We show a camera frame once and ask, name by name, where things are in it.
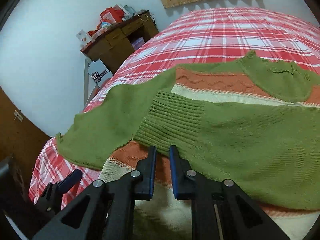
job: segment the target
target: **ribbed cuff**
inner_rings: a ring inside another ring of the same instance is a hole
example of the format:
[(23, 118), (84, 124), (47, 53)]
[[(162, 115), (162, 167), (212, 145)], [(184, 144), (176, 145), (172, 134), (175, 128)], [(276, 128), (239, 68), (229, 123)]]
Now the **ribbed cuff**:
[(203, 113), (202, 101), (158, 91), (133, 139), (146, 146), (156, 146), (166, 155), (171, 145), (179, 145), (182, 151), (191, 149), (197, 140)]

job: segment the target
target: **green sweater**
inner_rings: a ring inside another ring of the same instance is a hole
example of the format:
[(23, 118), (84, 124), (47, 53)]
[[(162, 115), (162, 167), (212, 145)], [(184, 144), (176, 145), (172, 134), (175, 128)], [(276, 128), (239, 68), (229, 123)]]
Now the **green sweater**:
[[(232, 62), (218, 64), (182, 64), (179, 65), (179, 67), (208, 73), (245, 73), (265, 92), (287, 102), (305, 101), (310, 96), (312, 86), (320, 84), (320, 77), (317, 74), (302, 70), (293, 62), (269, 62), (268, 60), (258, 58), (254, 51), (249, 52), (244, 58)], [(179, 145), (179, 143), (184, 141), (183, 136), (180, 136), (180, 139), (182, 139), (180, 141), (175, 140), (173, 143), (172, 140), (168, 140), (164, 143), (163, 135), (156, 133), (154, 129), (150, 129), (153, 127), (152, 125), (143, 125), (148, 121), (148, 119), (151, 118), (151, 120), (153, 120), (152, 118), (154, 117), (150, 116), (149, 110), (150, 107), (154, 105), (154, 100), (159, 100), (159, 95), (161, 93), (164, 95), (165, 93), (168, 93), (167, 95), (169, 95), (169, 98), (172, 98), (172, 94), (169, 92), (174, 84), (175, 68), (169, 69), (143, 84), (122, 84), (113, 87), (107, 94), (101, 106), (98, 106), (88, 113), (76, 115), (74, 124), (70, 127), (69, 131), (63, 137), (61, 137), (60, 134), (56, 136), (59, 154), (80, 166), (101, 170), (103, 164), (111, 153), (117, 148), (125, 145), (133, 137), (146, 145), (155, 144), (162, 153), (166, 154), (168, 146), (167, 143)], [(167, 100), (166, 104), (170, 107), (180, 99), (183, 98), (175, 95), (174, 99)], [(190, 101), (192, 104), (196, 104), (197, 106), (199, 104), (197, 101), (189, 99), (186, 100), (188, 102)], [(320, 207), (320, 197), (318, 195), (315, 197), (314, 201), (307, 199), (306, 194), (311, 193), (310, 191), (307, 191), (303, 195), (303, 198), (298, 199), (298, 197), (294, 197), (293, 201), (288, 202), (288, 199), (284, 197), (284, 193), (288, 190), (288, 185), (290, 184), (288, 176), (291, 176), (292, 174), (288, 174), (288, 170), (284, 171), (284, 173), (287, 174), (285, 183), (289, 184), (287, 184), (286, 188), (283, 188), (282, 192), (279, 194), (279, 191), (281, 191), (281, 180), (279, 180), (279, 177), (283, 176), (283, 173), (278, 173), (279, 169), (283, 169), (285, 165), (289, 165), (295, 169), (304, 166), (303, 173), (297, 172), (296, 174), (293, 174), (294, 179), (292, 181), (294, 181), (295, 184), (292, 185), (291, 191), (288, 191), (290, 194), (296, 190), (297, 186), (300, 187), (304, 185), (304, 183), (307, 184), (305, 179), (310, 179), (311, 175), (319, 177), (316, 171), (314, 173), (304, 175), (305, 171), (308, 170), (309, 167), (314, 171), (315, 167), (310, 166), (310, 161), (316, 161), (315, 164), (319, 163), (315, 154), (316, 149), (319, 148), (317, 147), (318, 135), (316, 132), (316, 121), (318, 120), (319, 114), (318, 108), (307, 109), (304, 107), (286, 106), (271, 110), (274, 106), (257, 107), (255, 105), (242, 105), (239, 103), (222, 103), (217, 106), (218, 104), (216, 103), (203, 101), (201, 101), (201, 104), (204, 104), (204, 113), (200, 116), (200, 124), (198, 127), (200, 132), (196, 135), (196, 137), (199, 137), (199, 140), (196, 139), (196, 143), (193, 144), (192, 147), (184, 148), (184, 144), (179, 146), (183, 157), (190, 161), (192, 167), (214, 179), (225, 179), (228, 177), (228, 174), (232, 174), (233, 176), (230, 178), (234, 179), (241, 187), (244, 187), (247, 192), (268, 203), (292, 208)], [(212, 119), (212, 115), (210, 114), (212, 113), (213, 108), (214, 111), (219, 113), (218, 115), (214, 115), (215, 119)], [(272, 128), (267, 129), (268, 131), (265, 132), (265, 126), (261, 126), (261, 124), (263, 122), (268, 124), (270, 120), (266, 118), (263, 119), (262, 117), (269, 116), (267, 113), (273, 113), (274, 111), (278, 112), (274, 115), (275, 118), (272, 122)], [(232, 126), (227, 126), (226, 128), (225, 123), (227, 123), (227, 120), (235, 120), (232, 116), (237, 116), (237, 122), (234, 122)], [(295, 117), (297, 116), (302, 116), (302, 119), (299, 118), (295, 120)], [(161, 127), (163, 120), (157, 119), (155, 124)], [(241, 127), (241, 123), (248, 123), (250, 125), (249, 127)], [(221, 129), (219, 133), (215, 130), (217, 127)], [(262, 127), (262, 132), (259, 132), (258, 130), (260, 128), (257, 129), (257, 127)], [(285, 136), (283, 143), (276, 144), (277, 147), (271, 147), (275, 152), (273, 155), (268, 156), (270, 151), (266, 150), (269, 149), (269, 145), (272, 145), (273, 142), (280, 142), (281, 137), (284, 138), (285, 133), (288, 131), (291, 132), (289, 134), (292, 136), (292, 140), (289, 140), (289, 137)], [(173, 130), (171, 130), (171, 132), (172, 134), (179, 135), (180, 131), (173, 126)], [(265, 135), (269, 135), (269, 137), (266, 137), (264, 140), (257, 141), (256, 136), (252, 135), (256, 135), (258, 138)], [(159, 140), (157, 142), (150, 140), (153, 136), (156, 136)], [(234, 145), (225, 144), (229, 138), (240, 141), (235, 141)], [(311, 139), (314, 140), (315, 143), (308, 146)], [(239, 147), (241, 147), (240, 143), (244, 143), (246, 148), (250, 149), (248, 154), (241, 152), (241, 157), (230, 154), (230, 152), (232, 152), (232, 148), (237, 151)], [(299, 150), (301, 148), (305, 149), (302, 155), (295, 155), (295, 153), (288, 150), (286, 151), (286, 155), (283, 157), (284, 165), (281, 166), (272, 163), (270, 163), (269, 166), (265, 165), (264, 162), (266, 160), (273, 160), (276, 152), (283, 153), (285, 152), (285, 148), (290, 149), (288, 146), (292, 145), (297, 145), (297, 149)], [(310, 149), (314, 154), (312, 154), (310, 158), (306, 159), (305, 152)], [(294, 161), (295, 158), (301, 160), (302, 156), (305, 158), (302, 159), (302, 162)], [(242, 171), (245, 171), (247, 167), (250, 167), (250, 165), (253, 165), (254, 168), (248, 169), (247, 174), (245, 172), (241, 172), (241, 174), (237, 176), (236, 170), (239, 169), (239, 165), (236, 165), (236, 163), (243, 158), (247, 158), (247, 162), (241, 163), (240, 166)], [(218, 171), (213, 172), (212, 170), (217, 167)], [(270, 194), (266, 192), (266, 190), (270, 190), (270, 187), (268, 186), (270, 183), (268, 181), (258, 179), (258, 181), (265, 184), (257, 186), (257, 184), (252, 184), (254, 182), (253, 179), (250, 181), (248, 178), (248, 176), (252, 175), (261, 178), (269, 171), (274, 175), (272, 182), (278, 181), (276, 188), (274, 188), (274, 193)], [(300, 179), (301, 183), (296, 184), (296, 178)]]

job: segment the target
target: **silver bolt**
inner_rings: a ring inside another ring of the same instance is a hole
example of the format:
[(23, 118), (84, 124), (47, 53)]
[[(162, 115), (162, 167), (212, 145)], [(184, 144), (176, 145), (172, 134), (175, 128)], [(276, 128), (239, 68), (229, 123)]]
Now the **silver bolt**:
[(137, 171), (137, 170), (134, 170), (134, 171), (131, 171), (131, 173), (130, 173), (130, 175), (132, 176), (132, 177), (139, 177), (140, 176), (140, 171)]
[(93, 182), (94, 187), (101, 187), (103, 184), (103, 181), (101, 179), (97, 179)]
[(231, 179), (226, 179), (224, 181), (224, 185), (226, 185), (227, 187), (232, 187), (234, 184), (234, 182)]
[(197, 173), (196, 173), (196, 171), (194, 171), (194, 170), (188, 170), (188, 171), (187, 171), (187, 175), (188, 175), (189, 177), (194, 177), (194, 176), (197, 175)]

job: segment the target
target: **white box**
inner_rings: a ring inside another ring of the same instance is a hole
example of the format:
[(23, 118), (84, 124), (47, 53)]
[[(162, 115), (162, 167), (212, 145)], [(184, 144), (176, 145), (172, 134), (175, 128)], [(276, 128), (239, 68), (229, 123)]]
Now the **white box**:
[(111, 71), (106, 68), (100, 59), (90, 63), (88, 73), (99, 87), (101, 87), (107, 79), (113, 77)]

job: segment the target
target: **bed sheet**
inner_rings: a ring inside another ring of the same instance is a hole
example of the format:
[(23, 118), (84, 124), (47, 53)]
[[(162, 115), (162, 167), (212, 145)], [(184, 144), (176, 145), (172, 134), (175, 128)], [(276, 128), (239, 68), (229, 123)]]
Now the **bed sheet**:
[[(145, 82), (179, 63), (231, 61), (251, 49), (259, 57), (295, 61), (302, 68), (320, 74), (318, 27), (293, 16), (260, 8), (197, 10), (171, 23), (127, 58), (84, 112), (99, 106), (113, 86)], [(97, 179), (100, 171), (65, 160), (58, 154), (55, 139), (50, 139), (36, 160), (30, 199), (36, 203), (49, 182), (63, 180), (74, 169), (80, 169), (83, 178), (79, 186), (64, 195), (62, 208)], [(286, 213), (276, 208), (270, 210), (268, 214), (271, 216), (281, 217)]]

